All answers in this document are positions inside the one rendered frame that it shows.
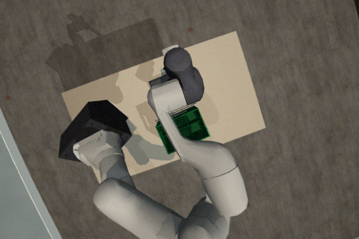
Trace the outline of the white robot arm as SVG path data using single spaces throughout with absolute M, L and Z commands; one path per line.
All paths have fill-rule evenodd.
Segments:
M 94 164 L 100 171 L 101 183 L 93 195 L 99 211 L 138 238 L 226 239 L 230 217 L 247 208 L 243 177 L 231 152 L 222 143 L 182 136 L 171 112 L 200 101 L 204 83 L 185 49 L 172 45 L 163 49 L 162 54 L 164 69 L 172 80 L 153 85 L 147 100 L 181 161 L 195 169 L 204 186 L 206 194 L 188 217 L 136 189 L 119 134 L 100 130 L 74 144 L 73 153 L 81 162 Z

